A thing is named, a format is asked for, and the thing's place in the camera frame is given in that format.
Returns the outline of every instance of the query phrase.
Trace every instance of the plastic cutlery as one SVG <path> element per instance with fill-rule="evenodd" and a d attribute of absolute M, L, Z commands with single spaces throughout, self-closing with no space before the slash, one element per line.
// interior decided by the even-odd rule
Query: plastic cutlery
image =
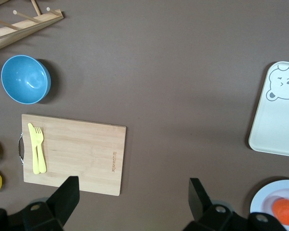
<path fill-rule="evenodd" d="M 43 136 L 42 129 L 40 129 L 39 127 L 34 127 L 34 129 L 36 133 L 35 137 L 36 137 L 37 146 L 38 146 L 39 171 L 41 173 L 45 173 L 47 170 L 46 170 L 46 164 L 45 164 L 44 154 L 42 150 L 42 143 L 44 141 L 44 136 Z"/>
<path fill-rule="evenodd" d="M 36 133 L 33 125 L 28 123 L 30 138 L 31 138 L 31 145 L 32 145 L 32 166 L 33 166 L 33 173 L 39 174 L 39 161 L 37 155 L 37 141 L 36 141 Z"/>

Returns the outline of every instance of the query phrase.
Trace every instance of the cutting board handle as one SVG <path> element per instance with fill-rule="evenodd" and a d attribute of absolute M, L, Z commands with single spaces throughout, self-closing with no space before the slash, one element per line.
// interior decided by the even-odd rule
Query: cutting board handle
<path fill-rule="evenodd" d="M 20 137 L 18 139 L 18 154 L 21 161 L 21 164 L 24 165 L 24 152 L 21 150 L 21 141 L 23 141 L 23 133 L 20 133 Z"/>

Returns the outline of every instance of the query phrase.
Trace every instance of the blue bowl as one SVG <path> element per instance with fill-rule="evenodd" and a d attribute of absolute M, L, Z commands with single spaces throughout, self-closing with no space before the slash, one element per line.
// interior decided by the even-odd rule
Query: blue bowl
<path fill-rule="evenodd" d="M 6 93 L 23 104 L 37 103 L 47 95 L 51 86 L 46 67 L 27 55 L 8 59 L 1 71 L 1 81 Z"/>

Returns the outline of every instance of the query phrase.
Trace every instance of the wooden dish rack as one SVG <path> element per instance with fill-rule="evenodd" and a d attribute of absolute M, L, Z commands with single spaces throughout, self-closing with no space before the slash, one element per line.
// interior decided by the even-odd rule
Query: wooden dish rack
<path fill-rule="evenodd" d="M 7 1 L 9 0 L 0 0 L 0 5 Z M 25 20 L 15 24 L 0 20 L 0 24 L 4 26 L 0 28 L 0 49 L 63 19 L 60 10 L 52 10 L 47 7 L 48 12 L 41 14 L 35 0 L 31 0 L 31 2 L 38 16 L 31 17 L 14 10 L 13 14 L 25 18 Z"/>

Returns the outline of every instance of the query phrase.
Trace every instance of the tangerine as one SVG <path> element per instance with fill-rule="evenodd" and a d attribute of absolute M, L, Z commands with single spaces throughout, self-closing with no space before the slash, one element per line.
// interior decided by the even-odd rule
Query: tangerine
<path fill-rule="evenodd" d="M 272 205 L 274 217 L 283 225 L 289 225 L 289 200 L 286 198 L 276 200 Z"/>

